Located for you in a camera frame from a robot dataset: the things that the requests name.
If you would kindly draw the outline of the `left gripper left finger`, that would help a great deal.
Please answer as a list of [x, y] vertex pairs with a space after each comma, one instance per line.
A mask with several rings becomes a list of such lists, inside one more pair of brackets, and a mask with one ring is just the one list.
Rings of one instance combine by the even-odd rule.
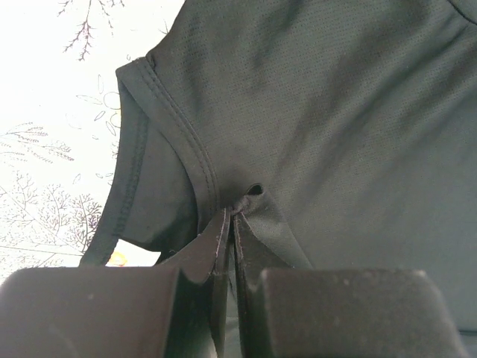
[[151, 267], [26, 268], [1, 285], [3, 357], [222, 357], [230, 211]]

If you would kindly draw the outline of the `black t shirt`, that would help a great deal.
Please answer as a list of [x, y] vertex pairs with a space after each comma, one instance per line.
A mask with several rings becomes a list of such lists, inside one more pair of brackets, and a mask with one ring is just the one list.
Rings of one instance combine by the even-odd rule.
[[425, 271], [476, 355], [474, 1], [186, 1], [116, 77], [84, 265], [166, 259], [230, 207], [296, 267]]

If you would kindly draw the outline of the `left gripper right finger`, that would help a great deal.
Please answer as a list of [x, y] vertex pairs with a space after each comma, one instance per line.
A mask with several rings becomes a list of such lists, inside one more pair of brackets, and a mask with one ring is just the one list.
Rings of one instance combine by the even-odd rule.
[[423, 271], [291, 268], [234, 220], [244, 357], [467, 357]]

